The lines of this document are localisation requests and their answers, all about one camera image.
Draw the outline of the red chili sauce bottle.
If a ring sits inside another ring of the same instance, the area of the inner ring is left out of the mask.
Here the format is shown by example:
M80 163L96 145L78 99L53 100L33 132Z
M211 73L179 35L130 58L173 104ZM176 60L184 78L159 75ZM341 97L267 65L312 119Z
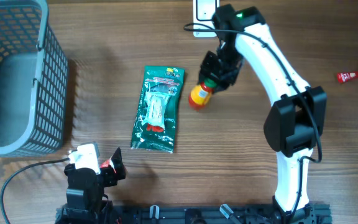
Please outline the red chili sauce bottle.
M194 110L200 110L204 108L208 104L208 101L212 97L213 91L216 87L217 84L208 78L200 84L197 84L189 94L189 105Z

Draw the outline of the green 3M glove package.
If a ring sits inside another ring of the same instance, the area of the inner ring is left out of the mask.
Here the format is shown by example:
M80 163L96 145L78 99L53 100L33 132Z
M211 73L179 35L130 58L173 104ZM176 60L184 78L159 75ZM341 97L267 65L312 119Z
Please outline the green 3M glove package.
M173 152L177 135L178 102L181 98L184 77L185 70L183 68L161 65L145 66L144 79L132 129L131 149ZM164 129L150 124L142 125L147 112L145 99L147 92L162 92L171 95L165 110Z

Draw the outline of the small red box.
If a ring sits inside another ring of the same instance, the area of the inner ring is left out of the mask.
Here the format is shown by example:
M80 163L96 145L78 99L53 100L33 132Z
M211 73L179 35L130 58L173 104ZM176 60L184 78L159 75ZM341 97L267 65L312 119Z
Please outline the small red box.
M358 78L358 71L337 73L336 78L339 83L346 83Z

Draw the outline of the small red sachet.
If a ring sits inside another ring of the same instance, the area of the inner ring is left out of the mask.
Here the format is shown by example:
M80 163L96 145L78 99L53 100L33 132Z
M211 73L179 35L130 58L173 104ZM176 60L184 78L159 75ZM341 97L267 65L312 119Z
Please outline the small red sachet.
M100 169L108 168L109 170L112 170L115 174L117 173L112 157L104 161L99 167Z

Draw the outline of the light green wipes packet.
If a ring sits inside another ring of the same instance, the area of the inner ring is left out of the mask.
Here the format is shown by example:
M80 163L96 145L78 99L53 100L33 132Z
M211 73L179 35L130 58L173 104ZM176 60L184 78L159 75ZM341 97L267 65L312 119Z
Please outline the light green wipes packet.
M142 125L150 124L165 128L165 110L171 95L162 92L147 92L145 99L147 103L147 112L142 121Z

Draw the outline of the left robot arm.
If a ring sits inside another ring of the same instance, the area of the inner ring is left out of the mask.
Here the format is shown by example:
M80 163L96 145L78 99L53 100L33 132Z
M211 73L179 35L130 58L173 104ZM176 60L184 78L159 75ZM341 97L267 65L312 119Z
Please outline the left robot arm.
M98 149L94 144L71 151L65 167L68 188L67 202L57 209L55 223L122 223L121 215L104 193L126 178L121 149L99 165Z

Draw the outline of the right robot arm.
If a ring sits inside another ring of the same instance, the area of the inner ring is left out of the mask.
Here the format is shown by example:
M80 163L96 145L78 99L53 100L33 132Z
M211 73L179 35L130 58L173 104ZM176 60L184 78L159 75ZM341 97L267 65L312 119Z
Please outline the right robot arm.
M278 172L270 219L274 223L316 222L316 206L307 195L307 175L309 163L320 163L323 158L326 93L297 74L256 7L237 11L229 4L219 6L211 25L197 24L195 31L215 33L219 46L206 54L200 66L198 81L204 90L193 90L189 101L227 90L248 63L270 100L264 135L276 153Z

